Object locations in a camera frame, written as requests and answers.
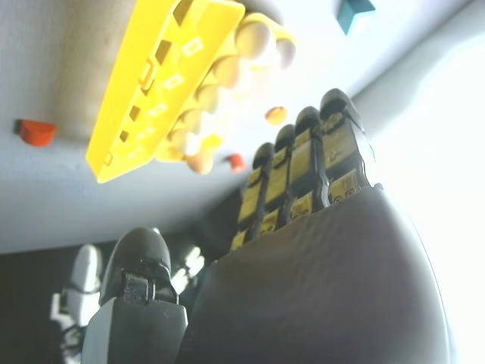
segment yellow egg carton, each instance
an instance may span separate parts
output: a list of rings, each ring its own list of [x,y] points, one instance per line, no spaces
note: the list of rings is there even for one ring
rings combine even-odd
[[[275,43],[276,58],[265,57],[261,39]],[[153,158],[178,162],[216,149],[223,142],[217,113],[243,94],[233,87],[237,82],[228,84],[239,75],[239,63],[231,64],[244,58],[249,72],[275,62],[285,68],[294,51],[281,25],[246,15],[237,2],[138,0],[86,154],[97,181]]]

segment red object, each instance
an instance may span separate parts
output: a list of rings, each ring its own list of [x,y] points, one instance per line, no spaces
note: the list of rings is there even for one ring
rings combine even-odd
[[[246,170],[246,163],[244,162],[243,157],[239,153],[232,154],[231,157],[229,157],[229,162],[230,162],[230,170],[233,173],[241,173]]]
[[[57,127],[40,121],[22,120],[20,137],[31,146],[48,146],[54,139]]]

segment brown egg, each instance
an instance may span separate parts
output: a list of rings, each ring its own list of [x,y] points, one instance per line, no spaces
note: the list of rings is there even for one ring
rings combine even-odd
[[[283,106],[277,106],[268,110],[264,117],[270,125],[280,125],[286,120],[287,116],[288,111]]]
[[[187,165],[195,173],[208,174],[214,165],[214,153],[212,151],[201,151],[195,155],[186,157]]]

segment white wall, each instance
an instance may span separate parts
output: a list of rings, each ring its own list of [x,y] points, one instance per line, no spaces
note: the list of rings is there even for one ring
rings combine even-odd
[[[485,2],[473,2],[355,98],[384,186],[433,264],[459,362],[484,362]]]

